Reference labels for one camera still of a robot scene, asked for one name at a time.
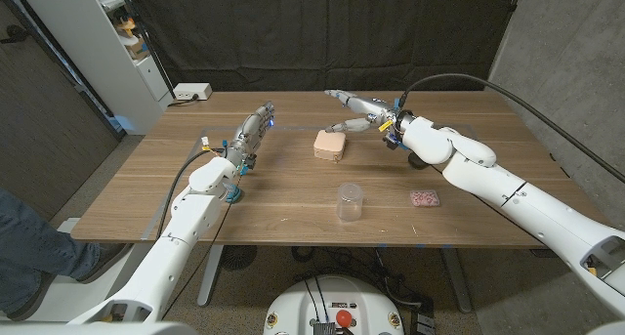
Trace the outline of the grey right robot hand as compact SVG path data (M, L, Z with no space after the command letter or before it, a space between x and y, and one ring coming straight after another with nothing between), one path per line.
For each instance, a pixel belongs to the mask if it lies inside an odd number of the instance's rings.
M380 99L362 97L343 90L325 90L324 93L338 99L343 106L348 107L354 113L363 115L362 118L344 120L329 126L325 129L327 133L363 132L372 125L384 131L394 125L399 116L398 106L389 105Z

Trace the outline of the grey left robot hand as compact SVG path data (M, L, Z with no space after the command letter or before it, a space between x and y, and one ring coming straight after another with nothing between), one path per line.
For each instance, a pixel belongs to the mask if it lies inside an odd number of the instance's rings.
M256 151L268 129L273 125L274 106L266 102L250 114L237 128L226 148L226 159L235 167L253 169Z

